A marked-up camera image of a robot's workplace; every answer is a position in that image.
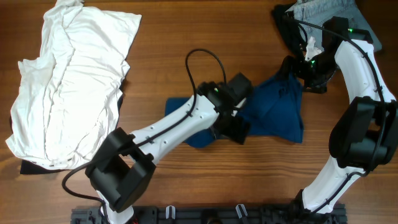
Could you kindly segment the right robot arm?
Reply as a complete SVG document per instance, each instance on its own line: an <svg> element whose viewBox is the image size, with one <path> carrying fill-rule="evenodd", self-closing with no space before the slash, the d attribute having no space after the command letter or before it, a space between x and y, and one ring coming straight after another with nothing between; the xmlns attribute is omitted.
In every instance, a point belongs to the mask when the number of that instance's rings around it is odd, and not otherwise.
<svg viewBox="0 0 398 224"><path fill-rule="evenodd" d="M305 59L286 57L281 70L301 78L307 91L324 93L340 69L350 103L330 134L325 166L289 205L294 223L328 221L345 191L389 163L397 149L397 101L377 67L369 31L352 29L347 18L336 16L319 30L323 52L307 49Z"/></svg>

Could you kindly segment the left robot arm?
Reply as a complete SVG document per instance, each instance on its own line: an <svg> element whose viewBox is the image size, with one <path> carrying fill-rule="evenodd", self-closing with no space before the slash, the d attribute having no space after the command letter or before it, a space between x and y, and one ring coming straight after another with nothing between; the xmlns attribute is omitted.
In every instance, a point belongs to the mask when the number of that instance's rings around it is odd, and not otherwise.
<svg viewBox="0 0 398 224"><path fill-rule="evenodd" d="M249 123L237 114L253 86L242 73L228 83L203 82L186 103L158 122L128 134L118 128L100 145L85 174L105 205L107 223L127 223L133 204L146 191L156 165L194 134L211 130L238 144Z"/></svg>

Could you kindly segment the dark blue t-shirt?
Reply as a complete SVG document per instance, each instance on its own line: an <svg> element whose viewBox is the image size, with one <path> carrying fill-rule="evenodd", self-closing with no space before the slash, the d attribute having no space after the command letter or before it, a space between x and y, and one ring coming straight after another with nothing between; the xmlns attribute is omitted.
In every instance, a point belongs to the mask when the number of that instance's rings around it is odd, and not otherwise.
<svg viewBox="0 0 398 224"><path fill-rule="evenodd" d="M239 73L228 83L202 83L199 93L230 93L245 96L243 108L236 116L242 116L251 124L248 136L277 136L294 143L303 141L304 125L300 115L302 85L292 75L279 80L278 73L258 86ZM194 148L204 148L215 142L211 128L190 136L184 143Z"/></svg>

